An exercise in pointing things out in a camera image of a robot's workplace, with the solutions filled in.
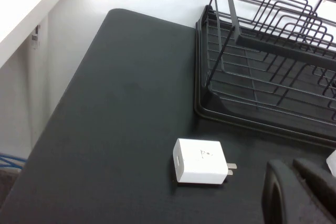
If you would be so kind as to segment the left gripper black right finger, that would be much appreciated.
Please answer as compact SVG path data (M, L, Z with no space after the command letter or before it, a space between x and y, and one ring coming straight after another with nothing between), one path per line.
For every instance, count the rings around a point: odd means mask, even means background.
M323 216L335 223L335 177L305 158L295 158L292 165Z

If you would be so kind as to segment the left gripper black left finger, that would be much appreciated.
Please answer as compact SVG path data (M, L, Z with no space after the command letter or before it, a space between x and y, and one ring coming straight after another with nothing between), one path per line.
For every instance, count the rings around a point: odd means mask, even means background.
M265 223L318 223L312 192L283 161L270 160L265 171L261 206Z

